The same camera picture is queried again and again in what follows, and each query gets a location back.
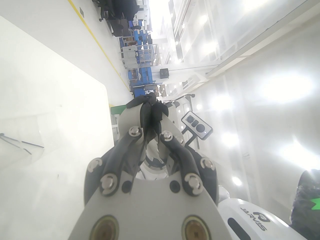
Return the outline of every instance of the jarvis logo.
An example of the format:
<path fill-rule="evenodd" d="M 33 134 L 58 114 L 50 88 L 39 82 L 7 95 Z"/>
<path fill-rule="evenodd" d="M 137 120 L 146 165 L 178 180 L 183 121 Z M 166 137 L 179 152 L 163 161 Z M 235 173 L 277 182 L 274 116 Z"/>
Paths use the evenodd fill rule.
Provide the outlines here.
<path fill-rule="evenodd" d="M 270 219 L 265 216 L 263 213 L 260 213 L 260 212 L 253 212 L 253 213 L 250 213 L 248 210 L 246 209 L 243 209 L 240 207 L 241 210 L 243 210 L 255 223 L 256 225 L 259 226 L 259 228 L 262 230 L 262 231 L 267 231 L 267 229 L 262 225 L 261 222 L 267 222 L 269 223 L 270 222 Z"/>

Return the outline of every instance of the green logo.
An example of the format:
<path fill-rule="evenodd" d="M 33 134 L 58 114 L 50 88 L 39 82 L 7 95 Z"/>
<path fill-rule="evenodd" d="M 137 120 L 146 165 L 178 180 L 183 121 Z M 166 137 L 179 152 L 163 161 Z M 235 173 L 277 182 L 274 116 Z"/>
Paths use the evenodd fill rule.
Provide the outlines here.
<path fill-rule="evenodd" d="M 310 201 L 315 203 L 315 206 L 311 208 L 312 210 L 320 210 L 320 198 L 312 199 Z"/>

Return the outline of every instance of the white floor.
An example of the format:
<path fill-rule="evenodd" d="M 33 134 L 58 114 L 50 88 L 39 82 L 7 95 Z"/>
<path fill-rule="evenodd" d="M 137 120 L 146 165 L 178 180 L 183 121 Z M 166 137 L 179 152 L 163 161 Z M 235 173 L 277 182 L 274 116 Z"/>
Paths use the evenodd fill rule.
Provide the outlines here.
<path fill-rule="evenodd" d="M 132 99 L 119 44 L 91 0 L 0 0 L 0 239 L 67 239 L 91 159 L 113 145 L 109 105 Z M 98 46 L 97 39 L 113 66 Z"/>
<path fill-rule="evenodd" d="M 122 79 L 127 75 L 119 60 L 119 43 L 91 0 L 71 0 L 101 44 Z M 132 99 L 96 41 L 68 0 L 0 0 L 0 16 L 13 23 L 72 64 L 103 83 L 109 102 L 122 105 Z"/>
<path fill-rule="evenodd" d="M 0 133 L 43 146 L 0 138 L 0 239 L 67 239 L 114 145 L 107 91 L 3 17 L 0 33 Z"/>
<path fill-rule="evenodd" d="M 214 129 L 199 142 L 220 184 L 287 223 L 300 175 L 320 169 L 319 43 L 318 17 L 198 88 L 192 101 Z"/>

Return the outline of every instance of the black box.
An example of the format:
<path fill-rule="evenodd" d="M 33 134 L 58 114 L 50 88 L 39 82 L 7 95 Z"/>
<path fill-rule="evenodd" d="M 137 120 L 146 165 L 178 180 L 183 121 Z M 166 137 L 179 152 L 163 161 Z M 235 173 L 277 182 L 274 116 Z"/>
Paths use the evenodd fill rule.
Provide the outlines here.
<path fill-rule="evenodd" d="M 169 70 L 167 68 L 162 68 L 160 70 L 160 79 L 167 79 L 169 78 Z"/>

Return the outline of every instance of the yellow floor line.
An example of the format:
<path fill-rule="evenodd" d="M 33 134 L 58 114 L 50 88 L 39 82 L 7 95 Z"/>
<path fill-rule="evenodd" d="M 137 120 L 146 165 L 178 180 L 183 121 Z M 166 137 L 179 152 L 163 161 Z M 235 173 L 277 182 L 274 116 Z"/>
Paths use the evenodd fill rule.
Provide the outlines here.
<path fill-rule="evenodd" d="M 114 65 L 112 64 L 111 60 L 109 59 L 108 55 L 106 54 L 106 52 L 103 50 L 102 46 L 100 45 L 100 43 L 98 42 L 97 38 L 95 37 L 95 35 L 92 33 L 91 29 L 88 27 L 87 23 L 85 22 L 85 20 L 83 19 L 82 15 L 80 14 L 80 12 L 78 11 L 78 9 L 76 8 L 76 6 L 74 5 L 74 3 L 71 0 L 68 0 L 69 4 L 72 6 L 73 10 L 77 13 L 78 17 L 80 18 L 80 20 L 82 21 L 82 23 L 84 24 L 84 26 L 87 28 L 87 30 L 89 31 L 89 33 L 91 34 L 91 36 L 93 37 L 93 39 L 95 40 L 95 42 L 97 43 L 97 45 L 99 46 L 99 48 L 101 49 L 101 51 L 103 52 L 103 54 L 105 55 L 105 57 L 108 59 L 108 61 L 110 62 L 111 66 L 113 67 L 113 69 L 115 70 L 115 72 L 118 74 L 119 78 L 122 80 L 123 84 L 127 87 L 128 91 L 129 87 L 127 86 L 127 84 L 125 83 L 125 81 L 122 79 L 122 77 L 120 76 L 119 72 L 116 70 L 116 68 L 114 67 Z"/>

